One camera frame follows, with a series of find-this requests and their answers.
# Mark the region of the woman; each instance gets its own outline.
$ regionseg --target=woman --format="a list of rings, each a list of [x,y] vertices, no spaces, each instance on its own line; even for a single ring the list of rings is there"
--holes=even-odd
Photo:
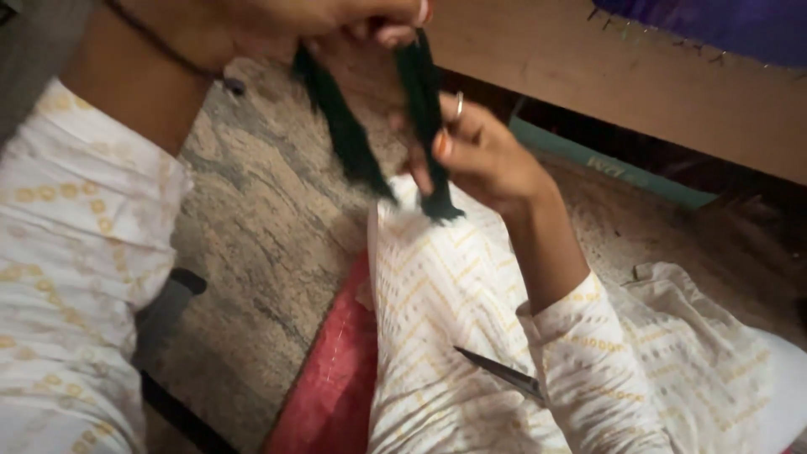
[[[123,8],[197,69],[100,6],[61,81],[5,145],[4,452],[144,451],[140,382],[128,362],[133,314],[174,262],[169,236],[191,183],[172,157],[209,74],[269,34],[344,27],[393,47],[431,15],[425,0],[127,0]],[[381,18],[377,32],[370,18]],[[626,296],[615,311],[550,176],[481,107],[441,101],[450,133],[433,153],[467,194],[455,191],[467,217],[438,228],[408,211],[374,212],[380,356],[370,450],[754,450],[769,385],[764,344],[708,302],[676,305],[673,317]],[[422,151],[410,169],[428,193]],[[412,206],[413,183],[395,187]],[[522,330],[515,312],[527,298]],[[659,329],[645,334],[652,325]],[[546,403],[473,369],[454,344],[535,374]]]

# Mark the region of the chevron pattern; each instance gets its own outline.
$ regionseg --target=chevron pattern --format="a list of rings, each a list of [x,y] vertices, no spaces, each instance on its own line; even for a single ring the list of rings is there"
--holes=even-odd
[[[536,373],[516,317],[526,291],[501,218],[452,187],[466,217],[433,225],[410,178],[391,185],[401,207],[381,203],[371,216],[379,387],[368,452],[569,452],[548,410],[452,348]]]

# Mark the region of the floor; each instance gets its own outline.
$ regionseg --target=floor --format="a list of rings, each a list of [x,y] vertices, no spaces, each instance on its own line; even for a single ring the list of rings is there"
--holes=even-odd
[[[61,19],[32,13],[16,35],[0,29],[0,138],[69,51],[88,2],[31,4],[34,10],[52,8]],[[182,152],[196,188],[174,235],[178,265],[210,286],[192,301],[147,370],[241,452],[255,452],[348,265],[365,245],[370,198],[342,181],[324,125],[285,67],[242,61],[232,73],[247,83],[248,94],[236,99],[212,90]],[[403,145],[387,130],[376,100],[354,101],[380,161],[394,169]],[[705,252],[674,206],[593,170],[540,156],[603,277],[627,282],[636,264],[678,263],[742,322],[807,347],[792,308],[752,297],[753,289],[734,278],[720,256]],[[146,410],[152,452],[166,446],[175,452],[181,436]],[[193,451],[188,446],[183,452]]]

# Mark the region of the yellow patterned fabric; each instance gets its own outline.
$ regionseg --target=yellow patterned fabric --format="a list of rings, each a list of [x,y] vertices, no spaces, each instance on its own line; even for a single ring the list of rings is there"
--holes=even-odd
[[[0,452],[143,452],[133,314],[190,179],[58,81],[0,158]]]
[[[534,319],[518,317],[525,287],[501,219],[452,187],[467,216],[435,227],[418,214],[410,178],[392,186],[403,207],[370,212],[378,387],[369,452],[755,450],[767,344],[679,267],[639,267],[626,288],[591,274]],[[539,377],[546,403],[455,345]]]

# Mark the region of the white sleeve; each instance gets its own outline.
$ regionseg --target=white sleeve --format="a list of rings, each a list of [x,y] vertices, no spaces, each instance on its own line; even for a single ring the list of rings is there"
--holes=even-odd
[[[596,275],[533,321],[542,392],[572,452],[672,453],[650,382]]]
[[[143,452],[134,312],[186,171],[53,81],[0,150],[0,452]]]

